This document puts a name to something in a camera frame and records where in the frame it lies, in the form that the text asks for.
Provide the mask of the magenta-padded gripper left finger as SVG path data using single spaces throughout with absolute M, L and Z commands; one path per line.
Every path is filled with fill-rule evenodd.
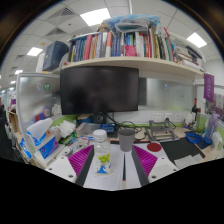
M 73 155 L 60 156 L 52 162 L 46 171 L 83 187 L 94 155 L 90 145 Z

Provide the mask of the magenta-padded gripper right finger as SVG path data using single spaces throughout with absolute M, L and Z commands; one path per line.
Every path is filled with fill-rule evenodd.
M 141 186 L 146 186 L 178 171 L 167 157 L 156 157 L 138 146 L 133 146 L 132 158 Z

